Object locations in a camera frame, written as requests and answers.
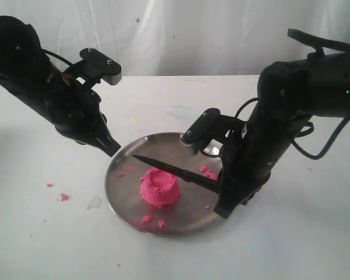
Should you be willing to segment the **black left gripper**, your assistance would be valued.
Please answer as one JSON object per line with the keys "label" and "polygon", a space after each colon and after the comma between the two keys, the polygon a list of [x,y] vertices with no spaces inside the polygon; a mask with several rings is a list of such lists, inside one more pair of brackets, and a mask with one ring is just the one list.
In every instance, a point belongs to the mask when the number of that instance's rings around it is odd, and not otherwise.
{"label": "black left gripper", "polygon": [[62,136],[82,145],[99,146],[108,156],[114,156],[120,144],[110,134],[100,102],[94,90],[70,74],[62,74],[60,87],[48,94],[45,107]]}

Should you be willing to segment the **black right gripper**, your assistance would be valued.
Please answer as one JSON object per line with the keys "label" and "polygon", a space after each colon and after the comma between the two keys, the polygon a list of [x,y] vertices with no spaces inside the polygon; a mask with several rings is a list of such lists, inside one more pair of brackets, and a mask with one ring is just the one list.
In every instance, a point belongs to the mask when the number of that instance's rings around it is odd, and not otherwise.
{"label": "black right gripper", "polygon": [[223,168],[221,189],[213,211],[227,219],[234,209],[264,184],[272,168],[303,128],[303,116],[277,120],[265,110],[254,110],[245,125],[241,148]]}

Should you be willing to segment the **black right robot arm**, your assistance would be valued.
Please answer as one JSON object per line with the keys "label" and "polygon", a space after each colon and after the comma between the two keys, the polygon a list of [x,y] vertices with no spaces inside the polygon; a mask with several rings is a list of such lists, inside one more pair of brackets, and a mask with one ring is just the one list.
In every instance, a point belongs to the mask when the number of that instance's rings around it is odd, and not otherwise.
{"label": "black right robot arm", "polygon": [[257,103],[247,121],[231,130],[222,147],[221,188],[214,212],[228,218],[268,181],[271,170],[296,138],[313,132],[314,116],[338,117],[322,158],[350,121],[350,44],[289,29],[288,37],[313,48],[305,59],[277,61],[257,83]]}

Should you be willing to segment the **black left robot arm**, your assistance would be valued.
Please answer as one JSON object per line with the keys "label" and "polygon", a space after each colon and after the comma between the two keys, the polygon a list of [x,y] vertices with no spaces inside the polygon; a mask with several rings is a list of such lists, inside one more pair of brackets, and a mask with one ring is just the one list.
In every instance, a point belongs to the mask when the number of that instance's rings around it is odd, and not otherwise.
{"label": "black left robot arm", "polygon": [[101,81],[116,85],[121,66],[94,48],[84,48],[81,61],[60,71],[53,53],[41,47],[30,24],[0,16],[0,85],[51,123],[63,137],[113,156],[121,146],[113,139],[92,89]]}

